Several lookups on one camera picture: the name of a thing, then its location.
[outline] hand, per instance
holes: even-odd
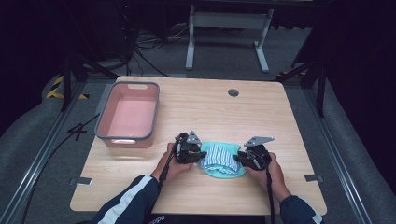
[[[282,168],[279,163],[277,163],[276,156],[274,153],[270,152],[271,162],[268,165],[269,172],[272,178],[272,191],[277,201],[281,203],[285,198],[291,195],[288,188],[286,187],[285,180],[283,177]],[[255,171],[250,167],[245,167],[247,173],[253,178],[257,179],[263,188],[267,188],[267,173],[265,170]]]
[[[165,153],[163,153],[163,156],[161,157],[160,161],[158,162],[157,168],[152,172],[152,176],[154,176],[158,182],[160,182],[160,175],[161,172],[163,171],[163,167],[166,164],[166,161],[169,158],[169,154],[172,153],[172,147],[174,143],[168,143],[168,149],[166,150]],[[172,158],[172,160],[169,162],[169,171],[168,175],[166,176],[166,180],[172,180],[179,174],[189,171],[192,167],[192,164],[179,164],[177,163],[175,158]]]

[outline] person's left hand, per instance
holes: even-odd
[[[161,157],[160,161],[158,162],[157,168],[152,172],[152,176],[154,176],[158,182],[160,182],[160,175],[161,172],[163,171],[163,167],[166,164],[166,161],[169,158],[169,154],[172,153],[172,147],[174,143],[168,143],[168,149],[166,150],[165,153],[163,153],[163,156]],[[190,164],[179,164],[177,163],[175,158],[172,158],[172,160],[169,162],[169,171],[168,175],[166,176],[166,180],[172,180],[179,174],[189,171],[192,167],[192,163]]]

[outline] pink plastic basket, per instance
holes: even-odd
[[[154,82],[116,82],[96,124],[108,147],[150,147],[160,96]]]

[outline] table leg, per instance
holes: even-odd
[[[189,22],[190,40],[187,49],[186,69],[191,70],[194,61],[194,6],[190,6],[190,22]]]
[[[262,38],[260,39],[260,41],[254,42],[254,47],[256,49],[257,57],[259,58],[259,62],[260,62],[260,67],[262,68],[262,71],[264,73],[268,73],[269,68],[268,68],[267,61],[265,60],[262,46],[264,45],[264,40],[265,40],[265,37],[267,36],[268,28],[270,26],[273,13],[274,13],[273,9],[268,10],[267,18],[265,19],[264,25],[262,27]]]

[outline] striped towel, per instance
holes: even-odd
[[[224,147],[214,144],[207,150],[204,159],[200,160],[202,169],[207,172],[220,172],[226,175],[236,175],[239,170],[239,163],[235,161],[233,155]]]

